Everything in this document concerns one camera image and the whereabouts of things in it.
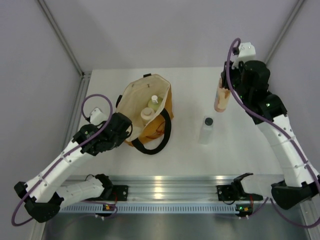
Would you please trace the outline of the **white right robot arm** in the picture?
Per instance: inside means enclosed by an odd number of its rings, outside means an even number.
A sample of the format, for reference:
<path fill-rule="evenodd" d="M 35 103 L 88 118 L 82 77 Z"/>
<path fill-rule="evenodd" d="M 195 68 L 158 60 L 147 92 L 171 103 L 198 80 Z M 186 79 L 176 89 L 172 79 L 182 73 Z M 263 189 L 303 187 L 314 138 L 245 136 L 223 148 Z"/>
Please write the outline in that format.
<path fill-rule="evenodd" d="M 225 61 L 220 75 L 219 86 L 235 98 L 264 135 L 283 174 L 279 180 L 243 174 L 232 192 L 239 199 L 249 194 L 269 197 L 281 209 L 289 210 L 320 193 L 320 173 L 303 152 L 283 101 L 269 91 L 270 75 L 259 60 Z"/>

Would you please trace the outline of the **green pump lotion bottle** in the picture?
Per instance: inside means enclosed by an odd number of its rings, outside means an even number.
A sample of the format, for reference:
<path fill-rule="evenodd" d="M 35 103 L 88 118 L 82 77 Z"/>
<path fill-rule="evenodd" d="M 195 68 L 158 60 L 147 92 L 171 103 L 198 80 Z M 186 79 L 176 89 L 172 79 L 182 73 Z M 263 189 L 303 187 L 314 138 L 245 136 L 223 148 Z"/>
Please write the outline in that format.
<path fill-rule="evenodd" d="M 151 99 L 148 101 L 147 107 L 151 108 L 156 112 L 160 105 L 162 104 L 163 99 L 157 95 L 153 95 Z"/>

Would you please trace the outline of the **beige round cap bottle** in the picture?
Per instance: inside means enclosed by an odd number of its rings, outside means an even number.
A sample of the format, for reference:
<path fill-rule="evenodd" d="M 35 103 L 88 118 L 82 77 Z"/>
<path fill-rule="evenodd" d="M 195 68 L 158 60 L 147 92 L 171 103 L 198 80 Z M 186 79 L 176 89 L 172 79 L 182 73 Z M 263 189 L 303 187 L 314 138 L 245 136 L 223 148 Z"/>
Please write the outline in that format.
<path fill-rule="evenodd" d="M 155 114 L 154 110 L 149 107 L 145 107 L 141 111 L 140 116 L 144 126 L 148 124 L 148 122 L 153 118 L 154 114 Z"/>

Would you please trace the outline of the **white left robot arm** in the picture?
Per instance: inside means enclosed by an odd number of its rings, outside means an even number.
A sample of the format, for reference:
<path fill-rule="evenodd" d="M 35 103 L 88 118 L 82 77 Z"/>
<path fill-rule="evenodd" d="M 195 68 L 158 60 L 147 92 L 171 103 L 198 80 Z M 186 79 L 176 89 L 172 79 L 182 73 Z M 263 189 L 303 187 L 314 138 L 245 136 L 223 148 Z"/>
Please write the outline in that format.
<path fill-rule="evenodd" d="M 132 133 L 132 121 L 114 113 L 101 123 L 83 125 L 62 153 L 45 170 L 27 182 L 18 182 L 14 190 L 33 220 L 44 223 L 63 209 L 86 200 L 107 200 L 113 183 L 105 174 L 97 174 L 81 183 L 63 186 L 74 171 L 96 155 L 119 147 Z"/>

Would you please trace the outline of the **white bottle black cap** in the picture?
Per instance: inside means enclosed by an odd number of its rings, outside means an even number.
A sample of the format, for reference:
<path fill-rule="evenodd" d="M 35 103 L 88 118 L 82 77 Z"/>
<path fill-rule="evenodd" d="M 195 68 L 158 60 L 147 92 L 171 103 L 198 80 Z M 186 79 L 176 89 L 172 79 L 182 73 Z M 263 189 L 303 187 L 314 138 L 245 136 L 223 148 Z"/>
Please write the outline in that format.
<path fill-rule="evenodd" d="M 212 140 L 213 131 L 214 119 L 211 116 L 204 116 L 199 131 L 198 143 L 201 145 L 208 145 Z"/>

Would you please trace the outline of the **orange pink cap bottle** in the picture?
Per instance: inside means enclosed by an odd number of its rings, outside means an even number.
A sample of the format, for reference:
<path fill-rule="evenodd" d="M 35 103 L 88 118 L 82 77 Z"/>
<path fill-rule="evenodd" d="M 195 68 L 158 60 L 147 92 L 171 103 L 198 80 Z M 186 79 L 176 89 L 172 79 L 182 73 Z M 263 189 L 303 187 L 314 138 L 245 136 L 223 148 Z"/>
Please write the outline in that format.
<path fill-rule="evenodd" d="M 216 95 L 214 100 L 214 109 L 216 112 L 222 113 L 226 110 L 231 91 L 227 88 L 224 88 L 222 85 L 222 78 L 219 79 Z"/>

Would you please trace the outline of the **tan canvas bag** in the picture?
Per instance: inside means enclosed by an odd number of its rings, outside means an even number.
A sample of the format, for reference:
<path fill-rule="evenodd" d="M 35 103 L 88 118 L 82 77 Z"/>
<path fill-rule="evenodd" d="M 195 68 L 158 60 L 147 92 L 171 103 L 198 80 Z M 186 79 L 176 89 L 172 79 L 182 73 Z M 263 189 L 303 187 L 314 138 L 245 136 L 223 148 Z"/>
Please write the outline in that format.
<path fill-rule="evenodd" d="M 155 155 L 168 144 L 172 132 L 172 85 L 158 74 L 145 74 L 128 84 L 116 102 L 116 112 L 132 122 L 128 145 Z"/>

